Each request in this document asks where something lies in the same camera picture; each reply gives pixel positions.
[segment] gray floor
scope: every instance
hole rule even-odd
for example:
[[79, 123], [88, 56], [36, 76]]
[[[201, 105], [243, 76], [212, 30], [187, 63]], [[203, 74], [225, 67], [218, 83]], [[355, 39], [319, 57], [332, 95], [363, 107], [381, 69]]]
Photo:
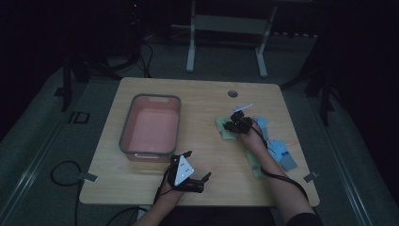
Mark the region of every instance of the gray floor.
[[[187, 36], [176, 36], [173, 42], [162, 42], [156, 36], [147, 38], [153, 48], [150, 72], [154, 78], [196, 79], [213, 81], [270, 83], [281, 85], [297, 76], [315, 39], [293, 39], [272, 36], [264, 54], [269, 77], [258, 74], [254, 43], [215, 41], [213, 34], [199, 35], [195, 70], [185, 72]], [[143, 47], [149, 58], [149, 49]], [[141, 77], [139, 66], [122, 76]], [[51, 169], [61, 161], [74, 160], [82, 170], [88, 170], [97, 142], [112, 104], [118, 82], [93, 77], [85, 84], [74, 84], [74, 102], [70, 110], [61, 113], [62, 100], [54, 97], [60, 87], [62, 73], [54, 74], [21, 119], [0, 144], [0, 203], [5, 206], [12, 190], [35, 154], [50, 144], [36, 180], [17, 206], [9, 225], [72, 225], [76, 186], [56, 186], [50, 180]], [[318, 117], [320, 98], [308, 98], [306, 82], [283, 92], [303, 152], [315, 179], [320, 204], [316, 207], [325, 225], [399, 225], [399, 210], [384, 187], [375, 165], [348, 114], [331, 98], [335, 111], [328, 113], [326, 128]], [[68, 123], [71, 112], [89, 112], [87, 124]], [[54, 125], [61, 127], [51, 140]], [[344, 165], [337, 164], [337, 159]], [[60, 179], [71, 179], [66, 170]], [[79, 205], [79, 225], [105, 225], [118, 211], [128, 206]], [[358, 214], [359, 209], [365, 213]], [[279, 215], [273, 211], [278, 225]], [[127, 225], [132, 212], [117, 218], [112, 225]]]

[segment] table top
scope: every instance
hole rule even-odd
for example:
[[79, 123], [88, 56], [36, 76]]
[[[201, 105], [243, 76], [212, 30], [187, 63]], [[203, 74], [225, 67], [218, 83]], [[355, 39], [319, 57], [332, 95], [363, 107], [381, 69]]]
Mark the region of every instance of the table top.
[[[236, 98], [228, 95], [238, 92]], [[212, 82], [154, 78], [123, 78], [111, 106], [89, 173], [97, 183], [85, 182], [80, 194], [83, 203], [152, 204], [168, 163], [129, 161], [120, 150], [123, 125], [133, 98], [139, 93], [170, 94], [182, 100], [178, 143], [175, 153], [193, 151], [187, 158], [195, 169], [191, 176], [212, 175], [202, 193], [185, 193], [179, 205], [189, 206], [274, 206], [263, 179], [255, 178], [247, 162], [246, 149], [237, 140], [223, 140], [215, 120], [230, 116], [237, 105], [253, 103], [246, 116], [267, 118], [270, 139], [284, 140], [298, 167], [287, 172], [307, 191], [310, 204], [319, 203], [313, 181], [297, 139], [295, 128], [277, 85]]]

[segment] cable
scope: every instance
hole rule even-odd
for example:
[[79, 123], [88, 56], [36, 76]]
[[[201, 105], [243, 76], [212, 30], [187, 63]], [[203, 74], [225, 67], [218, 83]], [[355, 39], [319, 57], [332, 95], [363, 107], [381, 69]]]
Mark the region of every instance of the cable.
[[144, 77], [152, 78], [152, 76], [150, 75], [150, 64], [151, 64], [151, 61], [152, 61], [153, 50], [152, 50], [152, 47], [150, 47], [150, 45], [147, 44], [146, 42], [143, 42], [143, 45], [147, 46], [150, 49], [150, 58], [149, 58], [147, 64], [146, 64], [146, 62], [144, 60], [144, 57], [141, 54], [139, 56], [139, 59], [140, 59], [141, 64], [143, 66]]
[[128, 56], [127, 61], [118, 65], [110, 66], [109, 69], [112, 70], [112, 72], [116, 72], [122, 69], [125, 69], [129, 66], [135, 66], [137, 63], [137, 59], [134, 58], [133, 56]]
[[91, 58], [89, 58], [88, 56], [85, 56], [83, 54], [78, 54], [78, 55], [84, 60], [86, 65], [89, 66], [90, 68], [95, 69], [101, 73], [104, 73], [114, 80], [122, 79], [122, 77], [115, 74], [107, 65], [104, 65], [103, 63], [100, 63], [100, 62], [96, 62], [96, 61], [92, 60]]
[[[178, 38], [181, 35], [184, 35], [185, 33], [189, 33], [190, 32], [190, 28], [171, 36], [172, 39]], [[152, 39], [152, 37], [156, 37], [157, 33], [152, 33], [150, 35], [148, 35], [147, 37], [145, 37], [143, 40], [147, 41], [147, 42], [151, 42], [151, 43], [162, 43], [162, 42], [167, 42], [168, 40], [165, 40], [163, 38], [158, 38], [158, 40]]]
[[135, 65], [136, 65], [136, 64], [130, 66], [129, 68], [127, 68], [127, 69], [125, 69], [125, 70], [123, 70], [123, 71], [121, 71], [121, 72], [118, 72], [118, 75], [121, 75], [121, 74], [123, 74], [123, 73], [128, 72], [129, 70], [133, 69]]
[[[50, 178], [51, 178], [52, 182], [53, 182], [54, 184], [58, 185], [58, 186], [78, 186], [77, 194], [76, 194], [76, 200], [75, 200], [75, 209], [74, 209], [74, 225], [77, 226], [77, 225], [78, 225], [78, 223], [77, 223], [77, 214], [78, 214], [78, 213], [77, 213], [77, 212], [78, 212], [78, 206], [79, 206], [79, 195], [80, 195], [80, 191], [82, 190], [83, 181], [81, 181], [80, 179], [77, 179], [76, 182], [67, 183], [67, 184], [66, 184], [66, 183], [61, 183], [61, 182], [59, 182], [58, 180], [56, 180], [56, 177], [55, 177], [55, 172], [56, 172], [56, 170], [58, 170], [59, 167], [61, 167], [62, 165], [65, 165], [65, 164], [73, 164], [73, 165], [78, 169], [79, 174], [82, 172], [82, 170], [81, 170], [79, 164], [77, 164], [77, 163], [74, 162], [74, 161], [67, 160], [67, 161], [62, 161], [62, 162], [58, 163], [55, 167], [53, 167], [53, 169], [52, 169], [51, 172], [50, 172]], [[139, 206], [138, 206], [138, 207], [135, 207], [135, 206], [134, 206], [134, 207], [126, 208], [126, 209], [124, 209], [124, 210], [122, 210], [122, 211], [119, 211], [114, 217], [112, 217], [110, 220], [108, 220], [108, 222], [106, 223], [106, 226], [109, 226], [109, 225], [111, 224], [111, 222], [112, 222], [115, 218], [117, 218], [117, 217], [120, 216], [121, 214], [123, 214], [123, 213], [125, 213], [125, 212], [128, 212], [128, 211], [130, 211], [130, 210], [135, 210], [135, 211], [132, 213], [132, 215], [131, 215], [130, 218], [129, 218], [129, 221], [128, 221], [129, 225], [130, 225], [130, 222], [132, 221], [132, 217], [133, 217], [133, 215], [134, 215], [135, 212], [138, 212], [138, 210], [147, 212], [147, 209], [144, 209], [144, 208], [139, 207]]]
[[50, 177], [51, 177], [51, 180], [52, 180], [56, 185], [58, 185], [58, 186], [76, 186], [76, 185], [78, 185], [77, 194], [76, 194], [76, 201], [75, 201], [75, 209], [74, 209], [74, 225], [77, 226], [77, 209], [78, 209], [78, 204], [79, 204], [79, 194], [80, 194], [80, 190], [82, 189], [83, 182], [80, 181], [80, 180], [78, 179], [78, 181], [75, 182], [75, 183], [63, 184], [63, 183], [58, 182], [58, 181], [56, 180], [55, 176], [54, 176], [55, 171], [56, 171], [60, 166], [62, 166], [62, 165], [64, 165], [64, 164], [68, 164], [68, 163], [74, 164], [74, 165], [77, 167], [77, 169], [79, 170], [79, 173], [81, 172], [81, 168], [80, 168], [79, 164], [77, 164], [76, 162], [73, 162], [73, 161], [63, 161], [63, 162], [60, 162], [58, 165], [56, 165], [56, 166], [51, 170]]
[[167, 170], [165, 170], [164, 177], [162, 178], [161, 185], [160, 185], [160, 186], [158, 187], [158, 189], [156, 190], [155, 197], [153, 198], [153, 203], [156, 203], [156, 201], [158, 200], [158, 198], [159, 198], [160, 196], [165, 195], [165, 194], [167, 194], [169, 191], [172, 190], [172, 189], [171, 189], [171, 190], [169, 190], [169, 191], [167, 191], [167, 192], [164, 192], [164, 193], [160, 194], [160, 193], [161, 193], [161, 189], [162, 189], [162, 185], [164, 184], [165, 180], [167, 179], [167, 175], [168, 175], [168, 173], [169, 173], [169, 171], [170, 171], [170, 168], [171, 168], [171, 165], [169, 165], [168, 168], [167, 168]]
[[[242, 120], [242, 119], [240, 119], [240, 121], [243, 122], [243, 123], [246, 123], [247, 125], [249, 125], [249, 126], [251, 127], [251, 129], [253, 129], [253, 130], [256, 132], [256, 134], [261, 138], [261, 140], [263, 141], [264, 146], [265, 146], [266, 149], [267, 149], [267, 142], [266, 142], [266, 140], [263, 139], [262, 130], [261, 130], [259, 124], [258, 124], [255, 120], [252, 120], [252, 121], [254, 121], [254, 122], [256, 123], [256, 125], [258, 126], [258, 128], [259, 128], [259, 130], [260, 130], [261, 132], [259, 132], [257, 129], [255, 129], [252, 125], [250, 125], [250, 124], [247, 123], [246, 121], [244, 121], [244, 120]], [[298, 182], [294, 181], [293, 179], [291, 179], [291, 178], [289, 178], [289, 177], [286, 177], [286, 176], [281, 176], [281, 175], [277, 175], [277, 174], [273, 174], [273, 173], [267, 172], [267, 171], [265, 171], [265, 170], [262, 168], [262, 166], [261, 166], [261, 172], [262, 172], [264, 175], [268, 176], [268, 177], [275, 178], [275, 179], [279, 179], [279, 180], [281, 180], [281, 181], [288, 182], [288, 183], [290, 183], [290, 184], [296, 186], [296, 187], [302, 192], [302, 194], [305, 196], [306, 200], [309, 200], [308, 194], [306, 193], [305, 189], [304, 189]]]

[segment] person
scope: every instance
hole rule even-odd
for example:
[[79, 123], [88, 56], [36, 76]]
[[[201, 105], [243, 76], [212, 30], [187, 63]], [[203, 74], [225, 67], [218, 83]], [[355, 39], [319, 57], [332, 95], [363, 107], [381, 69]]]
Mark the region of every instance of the person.
[[[267, 151], [263, 140], [259, 137], [259, 133], [257, 133], [259, 132], [258, 128], [252, 128], [253, 129], [247, 134], [239, 134], [237, 136], [239, 136], [243, 144], [258, 157], [264, 171], [287, 177], [284, 170]], [[270, 188], [270, 192], [275, 200], [284, 225], [323, 225], [322, 220], [313, 211], [307, 198], [297, 186], [273, 177], [266, 177], [265, 181]], [[170, 189], [171, 186], [168, 182], [164, 182], [161, 188], [161, 194], [164, 194]], [[183, 194], [184, 192], [171, 190], [165, 195], [159, 196], [157, 202], [134, 224], [134, 226], [159, 225], [163, 219], [173, 211]]]

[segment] table leg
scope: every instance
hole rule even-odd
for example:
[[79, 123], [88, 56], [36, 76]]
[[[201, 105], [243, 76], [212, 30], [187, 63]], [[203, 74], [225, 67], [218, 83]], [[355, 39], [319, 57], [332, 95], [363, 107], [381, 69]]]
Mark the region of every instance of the table leg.
[[264, 47], [266, 46], [267, 38], [269, 38], [269, 35], [270, 35], [270, 29], [272, 27], [272, 23], [273, 23], [275, 15], [276, 15], [276, 11], [277, 11], [277, 7], [273, 7], [272, 13], [269, 18], [269, 22], [266, 23], [266, 26], [264, 29], [262, 43], [259, 47], [255, 48], [256, 59], [258, 60], [259, 73], [260, 73], [260, 76], [263, 78], [267, 77], [267, 70], [266, 70], [266, 65], [264, 64], [263, 51], [264, 51]]
[[191, 1], [191, 26], [190, 26], [190, 46], [188, 49], [187, 66], [185, 71], [191, 73], [194, 71], [194, 59], [196, 56], [196, 1]]

